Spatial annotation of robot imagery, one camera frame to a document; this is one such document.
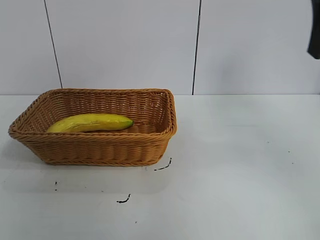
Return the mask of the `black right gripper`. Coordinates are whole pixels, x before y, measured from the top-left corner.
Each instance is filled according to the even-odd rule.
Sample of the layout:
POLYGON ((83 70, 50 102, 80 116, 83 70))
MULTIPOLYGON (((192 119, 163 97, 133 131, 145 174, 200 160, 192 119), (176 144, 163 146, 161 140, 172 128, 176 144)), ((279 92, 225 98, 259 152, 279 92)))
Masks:
POLYGON ((311 0, 312 28, 307 52, 314 59, 320 59, 320 0, 311 0))

